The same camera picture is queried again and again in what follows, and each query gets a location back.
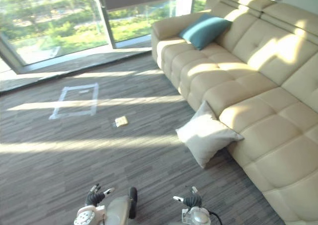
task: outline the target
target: black cable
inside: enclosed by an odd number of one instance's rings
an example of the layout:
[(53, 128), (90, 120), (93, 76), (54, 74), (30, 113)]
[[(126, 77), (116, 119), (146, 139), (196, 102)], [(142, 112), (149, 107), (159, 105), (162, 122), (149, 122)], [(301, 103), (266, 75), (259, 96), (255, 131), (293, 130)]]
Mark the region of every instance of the black cable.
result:
[(216, 216), (216, 217), (218, 218), (218, 220), (219, 220), (220, 224), (221, 224), (221, 225), (223, 225), (223, 223), (222, 223), (222, 221), (221, 221), (221, 219), (220, 219), (219, 215), (217, 215), (216, 213), (213, 213), (213, 212), (211, 212), (211, 211), (209, 211), (209, 214), (210, 214), (210, 215), (214, 215), (214, 216)]

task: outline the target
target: floor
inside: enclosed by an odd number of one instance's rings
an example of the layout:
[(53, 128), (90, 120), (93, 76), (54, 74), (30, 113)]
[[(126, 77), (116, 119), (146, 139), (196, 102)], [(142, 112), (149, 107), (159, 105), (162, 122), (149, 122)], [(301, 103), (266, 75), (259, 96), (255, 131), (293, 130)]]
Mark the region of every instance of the floor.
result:
[[(93, 88), (73, 88), (58, 102), (64, 87), (96, 83), (97, 101)], [(95, 114), (80, 113), (95, 102)], [(62, 117), (50, 120), (57, 107)], [(194, 111), (150, 54), (4, 95), (0, 113), (1, 225), (73, 224), (96, 182), (116, 187), (105, 205), (137, 187), (131, 225), (180, 221), (172, 196), (191, 186), (225, 225), (284, 224), (226, 150), (197, 165), (175, 133)], [(123, 115), (129, 124), (115, 128)]]
[(151, 50), (150, 41), (136, 43), (121, 49), (111, 49), (110, 47), (99, 47), (87, 51), (75, 53), (76, 56), (67, 56), (76, 58), (64, 62), (56, 63), (53, 66), (36, 68), (35, 66), (26, 66), (27, 73), (16, 74), (0, 59), (0, 92), (7, 92), (28, 85), (38, 84), (39, 82), (55, 79), (72, 72), (85, 71), (87, 68), (95, 67), (101, 64), (118, 63), (118, 61), (139, 54), (144, 54)]

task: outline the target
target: sofa seat cushion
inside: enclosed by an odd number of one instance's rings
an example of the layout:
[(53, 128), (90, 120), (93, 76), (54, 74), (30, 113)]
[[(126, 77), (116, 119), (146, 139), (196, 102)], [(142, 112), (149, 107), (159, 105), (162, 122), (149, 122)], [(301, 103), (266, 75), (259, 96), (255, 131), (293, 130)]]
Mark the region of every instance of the sofa seat cushion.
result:
[(277, 86), (216, 43), (198, 51), (177, 38), (161, 42), (166, 45), (161, 68), (195, 110), (207, 100), (218, 116), (226, 107)]
[(318, 114), (281, 87), (226, 108), (228, 150), (286, 224), (318, 221)]

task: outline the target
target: tufted upholstery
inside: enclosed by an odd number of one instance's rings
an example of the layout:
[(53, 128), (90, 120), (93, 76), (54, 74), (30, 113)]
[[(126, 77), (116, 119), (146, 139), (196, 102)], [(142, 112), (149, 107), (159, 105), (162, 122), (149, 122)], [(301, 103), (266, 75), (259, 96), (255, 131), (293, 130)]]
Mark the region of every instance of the tufted upholstery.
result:
[(317, 223), (318, 114), (277, 87), (228, 107), (220, 120), (244, 136), (229, 151), (285, 223)]
[(199, 13), (155, 23), (154, 59), (194, 110), (207, 100), (244, 136), (228, 150), (285, 223), (318, 225), (318, 16), (271, 0), (211, 13), (233, 23), (201, 51), (178, 37)]

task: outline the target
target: sofa cushion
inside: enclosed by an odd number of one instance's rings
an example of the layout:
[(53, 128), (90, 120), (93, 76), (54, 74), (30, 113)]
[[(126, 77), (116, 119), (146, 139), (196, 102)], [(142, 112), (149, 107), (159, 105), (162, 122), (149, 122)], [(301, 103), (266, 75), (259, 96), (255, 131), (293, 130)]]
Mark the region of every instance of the sofa cushion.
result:
[(181, 31), (179, 36), (190, 41), (196, 49), (202, 50), (225, 31), (230, 23), (228, 20), (206, 13)]
[(233, 54), (281, 85), (318, 46), (264, 20), (257, 20), (236, 44)]
[(218, 116), (226, 107), (277, 86), (216, 43), (198, 51), (177, 42), (162, 50), (162, 70), (195, 110), (207, 100)]
[(228, 149), (286, 224), (318, 221), (318, 114), (279, 87), (220, 120), (244, 136)]
[(215, 40), (230, 52), (247, 29), (257, 20), (256, 16), (248, 12), (247, 7), (236, 8), (224, 2), (217, 3), (212, 12), (213, 15), (232, 22), (231, 27)]
[(318, 113), (318, 53), (290, 76), (282, 87)]

